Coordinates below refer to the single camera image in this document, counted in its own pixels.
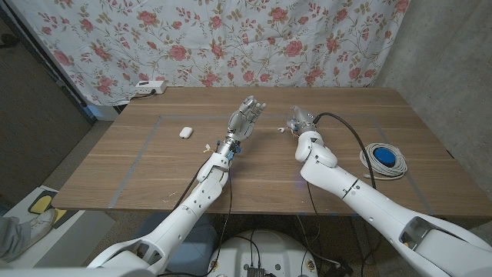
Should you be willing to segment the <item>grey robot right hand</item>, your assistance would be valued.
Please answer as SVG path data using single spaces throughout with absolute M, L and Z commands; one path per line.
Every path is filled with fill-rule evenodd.
M 315 131 L 314 116 L 304 108 L 297 105 L 291 106 L 292 119 L 286 121 L 286 126 L 295 134 L 301 135 L 305 132 Z

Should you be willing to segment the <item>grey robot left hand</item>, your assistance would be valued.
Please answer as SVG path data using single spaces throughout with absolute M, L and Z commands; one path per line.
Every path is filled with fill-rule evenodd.
M 254 125 L 266 108 L 253 95 L 248 96 L 235 111 L 228 122 L 228 130 L 224 141 L 218 146 L 218 154 L 227 156 L 236 152 L 236 148 L 251 136 Z

